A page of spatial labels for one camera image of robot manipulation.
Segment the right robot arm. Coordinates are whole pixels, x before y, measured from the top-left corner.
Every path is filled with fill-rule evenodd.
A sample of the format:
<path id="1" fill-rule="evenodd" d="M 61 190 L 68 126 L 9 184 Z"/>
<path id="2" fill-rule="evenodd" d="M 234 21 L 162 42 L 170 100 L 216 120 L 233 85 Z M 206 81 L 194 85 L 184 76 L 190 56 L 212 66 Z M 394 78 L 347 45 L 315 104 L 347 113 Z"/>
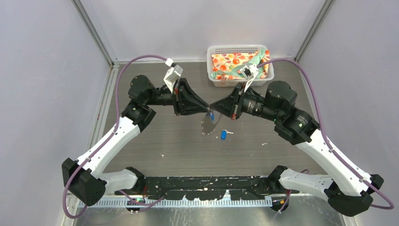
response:
<path id="1" fill-rule="evenodd" d="M 232 119 L 247 113 L 273 121 L 281 138 L 304 151 L 325 171 L 325 175 L 309 175 L 277 166 L 268 177 L 274 193 L 285 189 L 308 193 L 348 217 L 368 210 L 373 202 L 371 195 L 381 188 L 383 178 L 364 172 L 326 142 L 319 123 L 295 106 L 296 98 L 297 93 L 284 81 L 271 82 L 265 96 L 239 83 L 229 96 L 210 108 Z"/>

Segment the large metal keyring disc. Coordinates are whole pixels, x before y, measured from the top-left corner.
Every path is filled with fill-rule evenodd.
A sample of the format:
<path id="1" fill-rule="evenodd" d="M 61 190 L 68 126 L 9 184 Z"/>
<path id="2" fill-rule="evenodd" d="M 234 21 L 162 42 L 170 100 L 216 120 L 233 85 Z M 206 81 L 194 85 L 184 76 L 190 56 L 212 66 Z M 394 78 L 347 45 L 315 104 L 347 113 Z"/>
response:
<path id="1" fill-rule="evenodd" d="M 214 121 L 211 121 L 210 113 L 214 114 L 214 116 L 215 116 L 215 120 Z M 200 123 L 202 136 L 208 136 L 211 133 L 213 133 L 213 131 L 215 130 L 215 128 L 216 128 L 217 124 L 219 123 L 221 117 L 222 117 L 222 115 L 220 113 L 216 113 L 216 112 L 213 112 L 213 111 L 210 111 L 210 112 L 206 113 L 204 118 L 201 120 L 201 123 Z"/>

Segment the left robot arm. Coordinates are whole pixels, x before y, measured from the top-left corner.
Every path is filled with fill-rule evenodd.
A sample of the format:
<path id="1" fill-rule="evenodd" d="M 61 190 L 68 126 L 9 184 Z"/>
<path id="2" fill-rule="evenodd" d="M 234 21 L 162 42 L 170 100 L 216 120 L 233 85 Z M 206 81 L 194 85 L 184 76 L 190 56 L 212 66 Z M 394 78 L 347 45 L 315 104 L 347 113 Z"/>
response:
<path id="1" fill-rule="evenodd" d="M 62 164 L 64 184 L 68 191 L 87 206 L 96 204 L 104 194 L 128 190 L 138 195 L 144 190 L 144 175 L 128 167 L 122 171 L 104 173 L 117 153 L 143 132 L 156 112 L 152 105 L 172 106 L 178 116 L 208 112 L 208 104 L 179 78 L 172 89 L 155 87 L 148 77 L 138 75 L 130 83 L 130 102 L 119 113 L 115 125 L 92 148 L 78 159 L 66 159 Z"/>

